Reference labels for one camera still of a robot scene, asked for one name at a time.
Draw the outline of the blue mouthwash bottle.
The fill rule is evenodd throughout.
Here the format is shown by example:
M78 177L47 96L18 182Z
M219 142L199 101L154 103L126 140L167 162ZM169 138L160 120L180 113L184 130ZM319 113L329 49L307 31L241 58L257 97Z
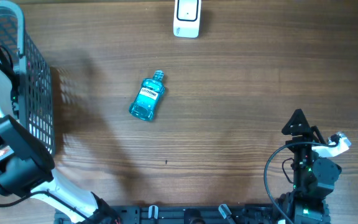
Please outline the blue mouthwash bottle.
M145 78L141 88L129 107L129 112L136 118L151 121L160 98L165 92L163 84L164 72L156 70L152 78Z

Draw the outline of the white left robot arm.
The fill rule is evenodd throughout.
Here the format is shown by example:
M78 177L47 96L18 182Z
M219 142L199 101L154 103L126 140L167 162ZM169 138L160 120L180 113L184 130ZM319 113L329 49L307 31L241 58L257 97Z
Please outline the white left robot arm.
M55 168L44 144L17 120L20 78L7 49L0 45L0 195L16 195L15 206L34 198L66 215L71 223L120 223L117 212Z

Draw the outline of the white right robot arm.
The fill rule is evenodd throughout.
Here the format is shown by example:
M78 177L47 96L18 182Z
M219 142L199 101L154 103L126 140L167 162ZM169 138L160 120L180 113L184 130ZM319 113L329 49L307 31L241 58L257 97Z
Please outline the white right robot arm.
M282 134L293 153L293 190L281 194L273 208L274 223L327 224L331 222L326 197L334 191L342 168L330 158L349 150L351 142L343 132L324 140L317 126L310 126L301 109L296 109Z

